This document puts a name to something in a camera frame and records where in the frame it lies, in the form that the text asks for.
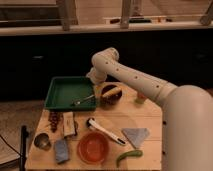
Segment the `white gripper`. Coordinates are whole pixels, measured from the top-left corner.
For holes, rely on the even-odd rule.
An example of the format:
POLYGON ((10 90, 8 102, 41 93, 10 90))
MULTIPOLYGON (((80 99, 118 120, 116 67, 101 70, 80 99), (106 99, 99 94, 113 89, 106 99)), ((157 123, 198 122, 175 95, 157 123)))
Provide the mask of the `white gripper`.
POLYGON ((91 80, 95 85, 101 84, 106 81, 107 75, 96 68, 92 67, 90 71, 86 74, 86 77, 91 80))

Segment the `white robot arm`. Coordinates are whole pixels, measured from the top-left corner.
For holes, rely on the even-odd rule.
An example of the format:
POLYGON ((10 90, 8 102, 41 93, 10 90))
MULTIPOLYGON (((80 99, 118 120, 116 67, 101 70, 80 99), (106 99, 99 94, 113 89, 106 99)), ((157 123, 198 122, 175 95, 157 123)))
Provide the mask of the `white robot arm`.
POLYGON ((87 76, 94 84, 112 76, 161 107, 162 171, 213 171, 213 96, 126 67, 118 59, 114 48, 94 54, 87 76))

